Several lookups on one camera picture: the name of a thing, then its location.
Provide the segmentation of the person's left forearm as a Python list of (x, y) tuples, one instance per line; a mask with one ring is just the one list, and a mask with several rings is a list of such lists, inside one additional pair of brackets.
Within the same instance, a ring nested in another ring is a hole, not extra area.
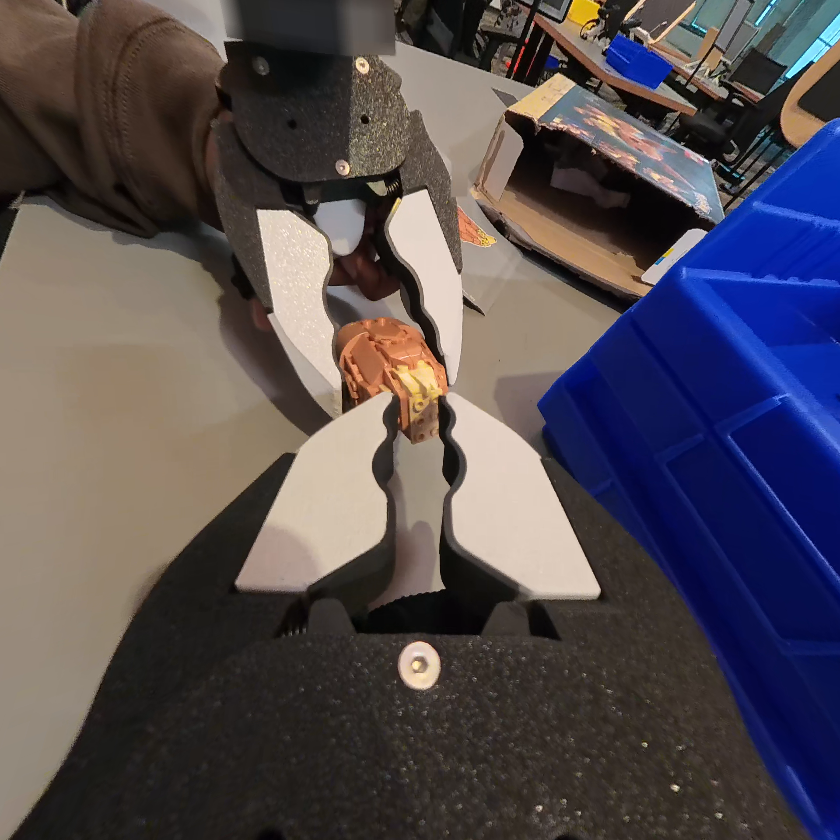
[(221, 228), (208, 166), (224, 59), (146, 2), (1, 3), (2, 199), (152, 238)]

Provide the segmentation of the grey instruction booklet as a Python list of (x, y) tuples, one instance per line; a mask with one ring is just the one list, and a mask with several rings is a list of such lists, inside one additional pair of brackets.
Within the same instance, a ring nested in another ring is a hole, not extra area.
[(457, 197), (458, 233), (465, 305), (486, 316), (507, 285), (519, 277), (522, 254), (508, 238), (503, 218), (475, 186), (479, 170), (476, 164), (468, 191)]

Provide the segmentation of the black office chair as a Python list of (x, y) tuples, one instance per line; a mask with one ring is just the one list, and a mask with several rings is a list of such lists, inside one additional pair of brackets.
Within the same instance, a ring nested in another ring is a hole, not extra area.
[(762, 143), (776, 139), (781, 131), (781, 111), (795, 84), (793, 79), (773, 89), (758, 102), (732, 94), (729, 103), (717, 109), (681, 116), (672, 140), (717, 163), (719, 172), (736, 171)]

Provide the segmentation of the black panel with wooden rim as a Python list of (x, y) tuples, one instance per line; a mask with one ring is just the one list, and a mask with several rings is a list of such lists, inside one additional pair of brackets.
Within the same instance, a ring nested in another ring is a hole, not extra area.
[(839, 117), (839, 60), (820, 60), (794, 84), (780, 114), (785, 140), (800, 149)]

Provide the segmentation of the wooden edged work table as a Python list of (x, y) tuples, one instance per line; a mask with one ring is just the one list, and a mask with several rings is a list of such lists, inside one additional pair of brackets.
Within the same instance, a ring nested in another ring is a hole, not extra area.
[(567, 58), (563, 74), (575, 83), (584, 86), (589, 79), (597, 79), (602, 87), (613, 89), (625, 105), (626, 113), (635, 118), (661, 120), (669, 113), (687, 117), (694, 116), (698, 109), (664, 81), (651, 88), (628, 79), (609, 66), (602, 54), (602, 48), (583, 40), (580, 26), (568, 22), (556, 23), (542, 14), (537, 14), (534, 24), (551, 38)]

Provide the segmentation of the blue storage bin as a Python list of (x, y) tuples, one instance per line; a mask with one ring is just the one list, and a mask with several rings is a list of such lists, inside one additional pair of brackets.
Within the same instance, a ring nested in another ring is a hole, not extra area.
[(612, 39), (604, 57), (616, 73), (649, 89), (657, 89), (673, 69), (666, 59), (621, 34)]

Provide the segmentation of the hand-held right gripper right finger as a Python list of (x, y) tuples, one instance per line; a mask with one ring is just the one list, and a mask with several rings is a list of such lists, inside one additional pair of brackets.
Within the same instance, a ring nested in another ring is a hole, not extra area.
[(601, 586), (537, 451), (463, 396), (440, 402), (444, 586), (469, 601), (593, 601)]

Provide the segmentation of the blue plastic bin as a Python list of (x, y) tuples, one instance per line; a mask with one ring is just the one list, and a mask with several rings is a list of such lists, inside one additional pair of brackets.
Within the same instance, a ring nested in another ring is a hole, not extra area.
[(813, 838), (839, 827), (838, 166), (835, 119), (538, 403), (686, 599)]

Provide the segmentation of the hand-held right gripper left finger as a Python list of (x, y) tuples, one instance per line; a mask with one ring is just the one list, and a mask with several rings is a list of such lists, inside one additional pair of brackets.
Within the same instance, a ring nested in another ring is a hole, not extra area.
[(290, 462), (235, 586), (378, 596), (395, 568), (397, 398), (378, 396), (312, 435)]

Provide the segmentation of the person's left hand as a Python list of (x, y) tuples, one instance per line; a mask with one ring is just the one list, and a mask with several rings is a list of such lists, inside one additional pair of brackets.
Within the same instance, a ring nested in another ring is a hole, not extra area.
[(373, 227), (366, 225), (355, 249), (333, 260), (329, 285), (356, 287), (367, 299), (379, 301), (397, 293), (401, 283), (378, 259), (372, 233)]

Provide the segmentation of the cardboard toy box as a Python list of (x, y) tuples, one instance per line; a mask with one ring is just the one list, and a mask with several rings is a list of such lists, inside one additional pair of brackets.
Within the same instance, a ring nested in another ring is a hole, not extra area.
[(706, 159), (561, 74), (504, 112), (470, 192), (513, 244), (628, 301), (724, 218)]

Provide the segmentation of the orange and tan toy segment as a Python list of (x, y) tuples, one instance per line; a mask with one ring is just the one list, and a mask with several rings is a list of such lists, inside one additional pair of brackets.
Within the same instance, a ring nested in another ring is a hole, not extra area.
[(438, 403), (448, 393), (448, 378), (418, 329), (395, 318), (364, 319), (344, 325), (335, 346), (354, 405), (391, 392), (400, 403), (399, 427), (412, 444), (438, 436)]

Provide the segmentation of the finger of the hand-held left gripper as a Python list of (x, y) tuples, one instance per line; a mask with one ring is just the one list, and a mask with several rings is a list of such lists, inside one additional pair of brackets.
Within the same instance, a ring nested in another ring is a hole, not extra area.
[(384, 222), (384, 257), (400, 278), (406, 309), (447, 381), (457, 381), (463, 346), (461, 277), (428, 191), (399, 198)]
[(329, 240), (290, 210), (256, 213), (268, 279), (268, 320), (311, 398), (331, 418), (339, 417), (343, 379), (325, 292), (333, 272)]

